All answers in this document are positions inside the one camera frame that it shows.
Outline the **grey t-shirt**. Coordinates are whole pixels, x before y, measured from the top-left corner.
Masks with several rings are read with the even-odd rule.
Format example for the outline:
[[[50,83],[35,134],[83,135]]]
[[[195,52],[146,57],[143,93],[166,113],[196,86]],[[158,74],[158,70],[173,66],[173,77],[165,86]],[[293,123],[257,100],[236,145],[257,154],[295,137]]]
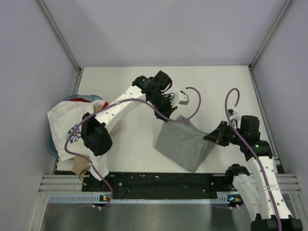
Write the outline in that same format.
[[[208,134],[196,128],[191,121],[179,116],[180,123],[165,122],[155,142],[154,148],[194,173],[216,146],[205,139]]]

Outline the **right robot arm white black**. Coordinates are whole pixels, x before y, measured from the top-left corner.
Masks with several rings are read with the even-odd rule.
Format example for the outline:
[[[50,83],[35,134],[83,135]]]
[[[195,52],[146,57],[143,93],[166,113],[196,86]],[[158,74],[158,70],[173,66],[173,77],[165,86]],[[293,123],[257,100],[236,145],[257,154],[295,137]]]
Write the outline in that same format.
[[[261,140],[259,119],[227,114],[227,121],[205,136],[207,141],[226,147],[237,145],[247,166],[233,164],[225,173],[225,186],[237,190],[251,218],[253,231],[301,231],[302,221],[294,218],[279,187],[270,145]]]

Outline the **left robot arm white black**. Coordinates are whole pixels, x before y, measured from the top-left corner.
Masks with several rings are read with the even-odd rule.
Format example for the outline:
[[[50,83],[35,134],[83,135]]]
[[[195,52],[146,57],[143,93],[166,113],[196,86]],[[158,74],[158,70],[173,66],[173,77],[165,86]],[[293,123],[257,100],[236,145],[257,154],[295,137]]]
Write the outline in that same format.
[[[163,121],[170,119],[177,109],[174,96],[165,92],[172,86],[171,78],[159,71],[154,77],[137,77],[129,88],[107,107],[82,117],[81,138],[86,148],[92,152],[90,156],[90,174],[92,185],[99,191],[109,186],[107,169],[107,152],[113,141],[110,133],[112,128],[128,113],[142,103],[154,109],[156,118]]]

